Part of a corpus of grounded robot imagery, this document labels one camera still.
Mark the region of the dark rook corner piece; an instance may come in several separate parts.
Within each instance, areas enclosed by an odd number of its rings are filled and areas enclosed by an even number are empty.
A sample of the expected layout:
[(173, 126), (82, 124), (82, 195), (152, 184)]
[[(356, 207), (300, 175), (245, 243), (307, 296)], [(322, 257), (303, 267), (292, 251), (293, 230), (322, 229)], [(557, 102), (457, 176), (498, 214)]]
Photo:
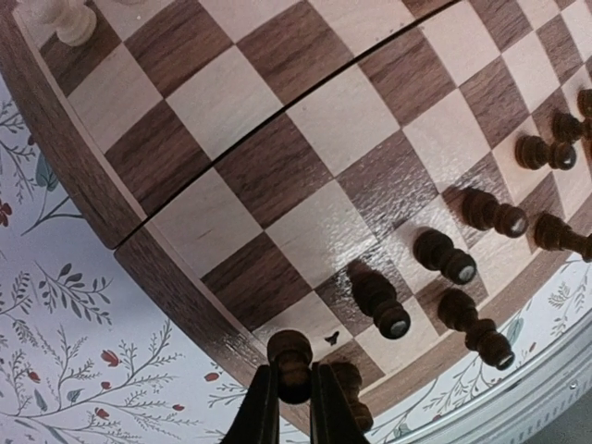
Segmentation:
[(358, 428), (364, 433), (370, 431), (374, 419), (369, 408), (359, 400), (363, 379), (358, 367), (350, 362), (334, 362), (330, 367), (339, 382)]

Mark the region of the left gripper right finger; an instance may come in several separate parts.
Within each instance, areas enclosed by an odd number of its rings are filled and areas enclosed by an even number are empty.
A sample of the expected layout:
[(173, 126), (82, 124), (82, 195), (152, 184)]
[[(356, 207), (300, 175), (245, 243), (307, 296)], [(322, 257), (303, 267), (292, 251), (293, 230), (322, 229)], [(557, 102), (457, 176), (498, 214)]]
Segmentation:
[(313, 363), (310, 438), (312, 443), (368, 443), (330, 364)]

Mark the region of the dark pawn piece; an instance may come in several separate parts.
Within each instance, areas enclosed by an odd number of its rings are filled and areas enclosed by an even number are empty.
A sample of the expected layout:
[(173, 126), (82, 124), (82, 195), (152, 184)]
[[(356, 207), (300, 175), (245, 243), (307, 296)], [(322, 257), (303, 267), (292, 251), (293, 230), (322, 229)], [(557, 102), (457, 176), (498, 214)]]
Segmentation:
[(591, 118), (582, 121), (570, 113), (558, 112), (552, 119), (552, 132), (558, 142), (574, 143), (591, 139)]
[(287, 404), (308, 401), (312, 389), (313, 351), (308, 338), (294, 329), (275, 333), (267, 342), (267, 359), (278, 369), (278, 396)]
[(469, 190), (462, 202), (462, 216), (472, 228), (494, 229), (510, 239), (523, 236), (529, 228), (525, 211), (509, 203), (500, 203), (490, 192)]
[(577, 106), (580, 113), (586, 118), (592, 118), (592, 90), (583, 89), (577, 94)]
[(351, 281), (352, 297), (361, 312), (371, 317), (380, 335), (401, 339), (411, 327), (411, 317), (397, 299), (390, 281), (374, 270), (355, 275)]
[(413, 255), (424, 268), (438, 271), (456, 285), (468, 284), (476, 276), (473, 257), (457, 249), (448, 235), (436, 229), (430, 228), (416, 238)]
[(525, 135), (515, 145), (515, 158), (526, 169), (538, 170), (549, 166), (566, 171), (575, 166), (577, 154), (568, 142), (548, 144), (539, 136)]

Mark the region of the dark knight piece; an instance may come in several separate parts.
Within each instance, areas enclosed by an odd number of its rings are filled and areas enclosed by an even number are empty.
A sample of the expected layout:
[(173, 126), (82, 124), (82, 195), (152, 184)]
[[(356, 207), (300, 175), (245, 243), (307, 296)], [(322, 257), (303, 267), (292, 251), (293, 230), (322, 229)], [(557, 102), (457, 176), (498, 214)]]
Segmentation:
[(464, 333), (466, 348), (477, 352), (485, 364), (500, 371), (513, 364), (515, 354), (508, 339), (498, 332), (492, 319), (479, 317), (475, 301), (463, 291), (442, 293), (438, 318), (448, 329)]

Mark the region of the dark king piece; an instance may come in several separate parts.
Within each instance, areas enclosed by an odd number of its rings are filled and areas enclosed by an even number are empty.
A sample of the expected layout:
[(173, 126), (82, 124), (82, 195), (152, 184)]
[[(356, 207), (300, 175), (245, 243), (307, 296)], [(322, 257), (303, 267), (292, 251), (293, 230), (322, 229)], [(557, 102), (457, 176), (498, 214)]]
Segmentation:
[(591, 235), (577, 234), (558, 217), (543, 213), (535, 226), (535, 243), (546, 251), (569, 251), (591, 262)]

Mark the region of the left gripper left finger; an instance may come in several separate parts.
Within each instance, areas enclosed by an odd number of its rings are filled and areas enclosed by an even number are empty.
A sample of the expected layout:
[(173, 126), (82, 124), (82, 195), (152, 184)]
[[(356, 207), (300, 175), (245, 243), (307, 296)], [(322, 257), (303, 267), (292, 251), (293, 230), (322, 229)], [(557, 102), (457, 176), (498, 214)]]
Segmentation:
[(278, 444), (278, 366), (258, 367), (222, 444)]

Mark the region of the wooden chess board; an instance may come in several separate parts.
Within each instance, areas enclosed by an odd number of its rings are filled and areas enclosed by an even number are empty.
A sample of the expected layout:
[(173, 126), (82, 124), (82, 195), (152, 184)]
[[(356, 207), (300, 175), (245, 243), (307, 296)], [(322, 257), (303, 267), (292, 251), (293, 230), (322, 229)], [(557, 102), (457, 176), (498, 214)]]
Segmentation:
[[(566, 171), (515, 158), (525, 135), (553, 143), (556, 113), (581, 116), (587, 1), (168, 1), (112, 51), (41, 52), (16, 3), (1, 5), (1, 88), (44, 158), (34, 180), (17, 176), (22, 195), (58, 181), (132, 281), (246, 387), (284, 328), (317, 360), (356, 364), (375, 418), (423, 365), (478, 357), (438, 320), (450, 282), (413, 256), (424, 229), (474, 258), (466, 292), (501, 331), (547, 271), (582, 260), (472, 228), (462, 205), (487, 191), (589, 233), (589, 142)], [(352, 297), (371, 270), (411, 317), (401, 339)]]

